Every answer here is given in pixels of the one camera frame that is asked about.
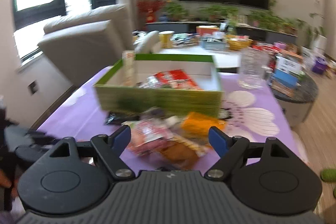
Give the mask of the person's left hand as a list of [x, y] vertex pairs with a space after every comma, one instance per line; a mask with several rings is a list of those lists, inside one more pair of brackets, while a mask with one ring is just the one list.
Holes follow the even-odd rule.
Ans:
[[0, 186], [5, 189], [10, 189], [13, 186], [13, 181], [7, 177], [3, 169], [0, 169]]

